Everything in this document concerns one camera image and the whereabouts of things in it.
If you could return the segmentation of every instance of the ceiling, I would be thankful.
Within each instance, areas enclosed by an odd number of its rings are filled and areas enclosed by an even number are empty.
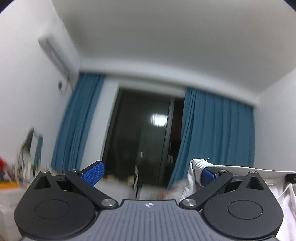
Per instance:
[[[260,93],[296,68],[283,0],[52,0],[84,58],[198,72]]]

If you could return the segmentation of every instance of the white garment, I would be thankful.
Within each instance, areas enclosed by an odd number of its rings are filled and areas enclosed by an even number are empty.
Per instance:
[[[286,183],[285,181],[285,176],[287,174],[294,174],[296,172],[272,171],[237,166],[219,166],[213,165],[204,159],[193,159],[189,165],[186,186],[180,200],[185,199],[196,191],[196,183],[202,187],[200,180],[202,170],[211,166],[219,167],[238,176],[245,176],[249,171],[257,171],[278,200],[284,213],[284,220],[276,237],[280,241],[296,240],[296,187],[295,184]]]

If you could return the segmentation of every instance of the air conditioner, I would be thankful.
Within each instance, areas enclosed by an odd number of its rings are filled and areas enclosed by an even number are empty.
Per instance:
[[[61,20],[53,23],[39,36],[38,41],[66,80],[74,85],[82,60],[64,23]]]

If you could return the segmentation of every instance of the triangular cutout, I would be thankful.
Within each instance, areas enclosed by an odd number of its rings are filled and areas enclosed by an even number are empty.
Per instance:
[[[34,187],[34,189],[42,189],[42,188],[50,188],[50,187],[51,185],[47,177],[41,177],[37,182],[36,186]]]
[[[263,186],[259,182],[259,180],[256,177],[252,177],[251,180],[248,183],[247,188],[250,189],[256,189],[256,190],[263,190]]]

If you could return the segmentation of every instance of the curtain fold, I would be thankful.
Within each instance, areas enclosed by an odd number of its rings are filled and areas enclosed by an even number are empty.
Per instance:
[[[188,88],[185,94],[181,145],[169,182],[186,178],[192,159],[215,165],[253,167],[255,130],[253,107]]]
[[[59,129],[51,162],[53,170],[65,173],[80,168],[104,79],[103,74],[79,75]]]

